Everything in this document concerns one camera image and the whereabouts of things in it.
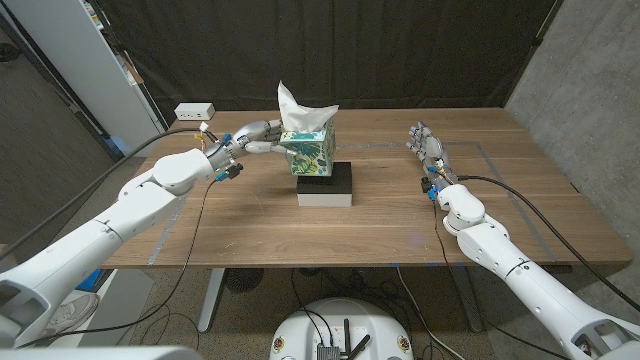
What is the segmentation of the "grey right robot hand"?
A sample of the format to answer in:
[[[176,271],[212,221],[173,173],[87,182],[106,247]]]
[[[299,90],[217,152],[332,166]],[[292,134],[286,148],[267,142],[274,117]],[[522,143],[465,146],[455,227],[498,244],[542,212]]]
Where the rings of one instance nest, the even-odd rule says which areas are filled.
[[[429,180],[442,179],[453,184],[449,158],[441,141],[422,121],[409,130],[410,140],[406,147],[413,152],[422,163],[423,170]]]

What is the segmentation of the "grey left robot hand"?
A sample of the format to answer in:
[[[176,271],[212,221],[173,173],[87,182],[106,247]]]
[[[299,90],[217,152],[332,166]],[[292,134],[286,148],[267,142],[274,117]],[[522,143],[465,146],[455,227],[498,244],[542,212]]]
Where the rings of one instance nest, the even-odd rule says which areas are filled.
[[[246,124],[237,130],[225,144],[226,153],[233,159],[249,154],[281,153],[298,155],[294,149],[279,143],[282,134],[281,120],[260,120]]]

